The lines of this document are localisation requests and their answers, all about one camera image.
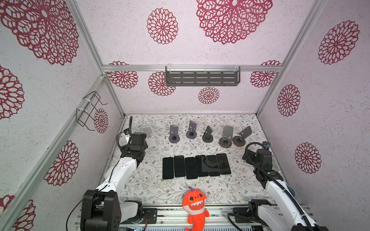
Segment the blue phone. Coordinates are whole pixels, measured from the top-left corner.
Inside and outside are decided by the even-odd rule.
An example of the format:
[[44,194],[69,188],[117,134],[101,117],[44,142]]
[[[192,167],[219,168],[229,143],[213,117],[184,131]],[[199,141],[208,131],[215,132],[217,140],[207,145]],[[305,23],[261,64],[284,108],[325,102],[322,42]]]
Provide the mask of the blue phone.
[[230,165],[228,162],[228,158],[226,154],[217,154],[216,155],[220,174],[221,175],[230,175],[231,174],[231,169]]

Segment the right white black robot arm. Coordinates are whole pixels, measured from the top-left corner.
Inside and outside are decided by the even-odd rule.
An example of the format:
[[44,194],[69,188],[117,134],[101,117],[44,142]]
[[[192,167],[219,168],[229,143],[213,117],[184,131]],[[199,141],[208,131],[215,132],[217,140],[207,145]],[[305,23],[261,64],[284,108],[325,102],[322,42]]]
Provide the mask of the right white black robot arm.
[[267,190],[282,213],[268,200],[253,199],[249,202],[250,216],[261,221],[272,231],[327,231],[304,211],[295,197],[289,191],[287,184],[279,172],[273,170],[272,153],[266,149],[255,152],[245,148],[242,157],[246,163],[254,167],[253,173],[261,186]]

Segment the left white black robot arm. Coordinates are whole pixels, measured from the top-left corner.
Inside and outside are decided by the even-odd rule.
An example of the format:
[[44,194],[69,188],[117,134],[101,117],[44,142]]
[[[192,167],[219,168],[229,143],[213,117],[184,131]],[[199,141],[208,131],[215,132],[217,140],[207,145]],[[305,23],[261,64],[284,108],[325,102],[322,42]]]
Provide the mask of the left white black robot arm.
[[107,171],[108,176],[95,190],[87,190],[82,198],[80,229],[82,231],[117,231],[124,222],[142,221],[144,212],[139,201],[120,202],[118,192],[137,169],[145,156],[146,134],[130,135],[117,164]]

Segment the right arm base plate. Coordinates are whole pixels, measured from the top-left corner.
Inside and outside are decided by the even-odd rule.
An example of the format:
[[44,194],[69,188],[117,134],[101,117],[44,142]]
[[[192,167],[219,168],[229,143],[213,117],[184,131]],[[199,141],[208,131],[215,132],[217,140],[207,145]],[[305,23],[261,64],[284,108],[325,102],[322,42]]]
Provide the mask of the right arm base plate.
[[253,211],[250,211],[249,207],[235,207],[233,213],[238,215],[234,217],[236,223],[262,222],[265,224]]

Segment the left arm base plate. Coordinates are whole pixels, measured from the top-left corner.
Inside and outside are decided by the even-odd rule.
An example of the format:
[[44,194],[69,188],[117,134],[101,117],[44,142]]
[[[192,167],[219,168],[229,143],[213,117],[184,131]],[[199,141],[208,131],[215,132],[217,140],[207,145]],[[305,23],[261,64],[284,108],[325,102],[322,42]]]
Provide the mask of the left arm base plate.
[[139,212],[139,215],[130,218],[122,224],[156,224],[158,217],[158,209],[157,208],[144,208],[142,212]]

